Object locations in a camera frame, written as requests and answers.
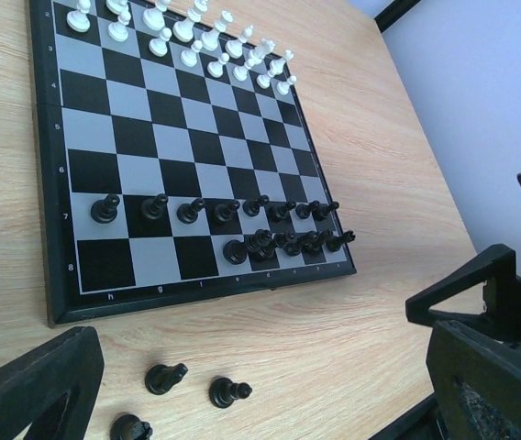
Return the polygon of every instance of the chess board border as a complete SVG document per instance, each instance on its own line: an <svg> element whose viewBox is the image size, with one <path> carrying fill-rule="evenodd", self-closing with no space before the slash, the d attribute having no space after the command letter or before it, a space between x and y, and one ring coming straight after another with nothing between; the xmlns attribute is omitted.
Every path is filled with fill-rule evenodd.
<svg viewBox="0 0 521 440"><path fill-rule="evenodd" d="M245 282L234 282L235 277L215 277L206 280L185 280L176 284L165 284L164 292L157 286L132 288L128 291L104 291L81 294L79 289L78 265L72 221L67 218L71 212L71 195L67 172L66 148L62 129L61 85L55 46L53 25L54 0L29 0L29 47L32 59L32 80L34 100L34 122L36 133L37 167L39 173L39 204L41 209L41 234L43 242L45 283L49 325L65 324L114 314L125 314L181 303L219 299L233 294L274 290L276 288L324 281L356 273L348 247L343 247L346 261L324 263L289 270L259 271L241 275ZM140 6L152 4L142 0L130 0ZM175 19L184 16L168 11ZM204 31L211 27L197 24ZM222 34L221 39L234 39ZM245 47L254 49L247 43ZM268 61L281 56L270 54ZM321 182L328 200L332 197L315 146L308 131L296 90L291 93L302 120L305 134L310 144ZM332 219L338 231L342 231L337 215Z"/></svg>

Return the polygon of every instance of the wooden table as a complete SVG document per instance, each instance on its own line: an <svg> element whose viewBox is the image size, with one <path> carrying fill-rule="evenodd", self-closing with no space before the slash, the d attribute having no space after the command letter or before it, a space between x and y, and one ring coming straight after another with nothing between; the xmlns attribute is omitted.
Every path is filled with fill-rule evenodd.
<svg viewBox="0 0 521 440"><path fill-rule="evenodd" d="M46 321L25 3L0 1L0 366L68 328ZM155 438L366 438L430 393L429 329L406 322L405 298L471 257L471 242L374 22L346 1L325 4L213 0L204 21L229 9L233 35L254 23L253 43L295 52L359 274L87 323L105 356L87 438L108 438L123 412ZM156 397L143 377L162 361L190 371ZM252 396L214 408L216 375L249 382Z"/></svg>

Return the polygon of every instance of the white chess piece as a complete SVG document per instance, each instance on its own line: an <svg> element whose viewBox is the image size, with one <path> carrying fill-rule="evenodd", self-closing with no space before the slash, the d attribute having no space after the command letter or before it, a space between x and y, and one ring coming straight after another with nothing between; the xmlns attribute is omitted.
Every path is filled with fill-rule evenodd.
<svg viewBox="0 0 521 440"><path fill-rule="evenodd" d="M289 89L295 83L297 83L297 77L295 75L292 75L289 78L287 78L287 81L279 81L277 83L277 92L285 96L289 93Z"/></svg>
<svg viewBox="0 0 521 440"><path fill-rule="evenodd" d="M222 55L220 55L220 58L218 58L217 61L210 62L207 65L207 71L214 78L219 78L224 74L224 66L229 60L230 56L227 53L223 53Z"/></svg>
<svg viewBox="0 0 521 440"><path fill-rule="evenodd" d="M149 43L150 51L157 57L164 57L169 49L167 43L171 39L172 32L168 27L164 27L158 38L153 38Z"/></svg>
<svg viewBox="0 0 521 440"><path fill-rule="evenodd" d="M67 14L67 24L71 29L77 32L87 32L89 30L90 23L87 14L89 14L91 7L92 2L90 0L79 0L77 2L77 10Z"/></svg>
<svg viewBox="0 0 521 440"><path fill-rule="evenodd" d="M124 9L128 8L128 0L105 0L105 5L112 14L119 16Z"/></svg>
<svg viewBox="0 0 521 440"><path fill-rule="evenodd" d="M183 43L194 39L194 24L202 21L202 15L207 12L207 0L195 0L194 7L187 11L187 18L178 21L172 27L174 36Z"/></svg>
<svg viewBox="0 0 521 440"><path fill-rule="evenodd" d="M283 56L278 60L271 61L271 70L273 76L280 75L283 73L285 64L294 58L294 53L290 50L286 50Z"/></svg>
<svg viewBox="0 0 521 440"><path fill-rule="evenodd" d="M226 43L226 52L232 58L240 58L242 56L242 45L252 37L254 26L245 27L238 39L231 39Z"/></svg>
<svg viewBox="0 0 521 440"><path fill-rule="evenodd" d="M226 29L230 23L234 21L234 17L228 11L222 11L222 15L214 23L214 28L208 32L202 34L201 40L204 44L204 49L210 52L217 49L217 39L220 36L220 32L226 32Z"/></svg>
<svg viewBox="0 0 521 440"><path fill-rule="evenodd" d="M130 14L130 11L124 9L117 17L117 22L109 24L107 27L107 33L115 41L123 43L128 39L128 29L126 26L130 24L131 19L132 15Z"/></svg>
<svg viewBox="0 0 521 440"><path fill-rule="evenodd" d="M162 31L165 27L165 17L163 16L164 12L167 12L167 6L171 0L156 0L154 7L147 9L142 14L142 21L152 30L156 30L157 32Z"/></svg>
<svg viewBox="0 0 521 440"><path fill-rule="evenodd" d="M264 75L257 77L257 84L261 89L268 89L271 86L271 80L275 77L272 71L266 72Z"/></svg>
<svg viewBox="0 0 521 440"><path fill-rule="evenodd" d="M244 63L244 66L237 66L234 68L234 78L238 81L246 81L249 77L249 70L256 66L258 63L253 58L248 58Z"/></svg>
<svg viewBox="0 0 521 440"><path fill-rule="evenodd" d="M197 54L202 50L202 42L197 39L194 44L191 45L190 49L186 49L181 52L181 61L187 67L193 67L197 64Z"/></svg>
<svg viewBox="0 0 521 440"><path fill-rule="evenodd" d="M256 59L260 64L264 58L275 50L275 43L271 39L261 38L260 45L249 52L249 58Z"/></svg>

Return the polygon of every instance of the chessboard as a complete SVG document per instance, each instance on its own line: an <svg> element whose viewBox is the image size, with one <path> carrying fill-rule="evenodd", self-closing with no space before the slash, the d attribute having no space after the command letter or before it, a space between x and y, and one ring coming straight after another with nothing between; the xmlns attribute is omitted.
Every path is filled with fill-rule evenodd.
<svg viewBox="0 0 521 440"><path fill-rule="evenodd" d="M238 81L254 49L245 43L215 78L205 67L233 37L187 67L191 42L172 36L164 57L149 50L159 36L143 22L151 4L128 4L124 42L108 35L118 17L105 0L92 1L87 32L72 30L76 5L29 1L50 325L356 273L295 87L276 91L288 68L267 89L255 81L279 56ZM168 28L184 20L164 18ZM195 24L195 38L210 29ZM115 218L96 221L95 208ZM288 244L247 255L263 234Z"/></svg>

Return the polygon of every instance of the black chessboard frame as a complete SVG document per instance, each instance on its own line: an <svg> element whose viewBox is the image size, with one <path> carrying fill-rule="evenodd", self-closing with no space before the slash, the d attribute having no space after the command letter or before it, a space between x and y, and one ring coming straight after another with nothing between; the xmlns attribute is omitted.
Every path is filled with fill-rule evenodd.
<svg viewBox="0 0 521 440"><path fill-rule="evenodd" d="M144 7L152 7L152 4L142 0L130 0L130 2ZM184 280L165 284L164 289L161 286L152 286L82 294L79 278L81 275L77 273L75 237L70 218L72 212L71 195L67 172L67 150L61 129L63 125L61 86L56 56L52 4L53 0L28 1L35 85L33 93L35 93L34 99L36 100L34 120L37 131L41 231L50 326L162 306L210 300L244 292L274 290L284 286L322 281L356 273L348 247L344 245L340 252L344 252L346 258L345 261L338 263L318 261L318 264L311 264L312 262L309 261L306 262L307 266L295 269L262 270L238 277ZM184 16L172 11L168 11L165 16L174 17L175 20L184 19ZM97 26L97 24L92 21L92 26ZM195 27L201 28L203 31L210 30L210 27L203 24L196 24ZM233 39L234 37L222 34L220 38ZM254 48L248 43L245 44L245 47L248 49ZM267 61L279 58L280 56L270 54ZM242 65L243 62L244 59L241 57L236 63ZM290 73L285 66L285 72L279 79L285 79L289 75ZM307 123L294 87L291 88L291 93L302 120L311 152L316 160L317 172L323 182L327 198L331 202L332 197L317 160L314 144L308 132ZM332 215L332 221L333 223L330 222L330 224L341 233L342 227L338 216Z"/></svg>

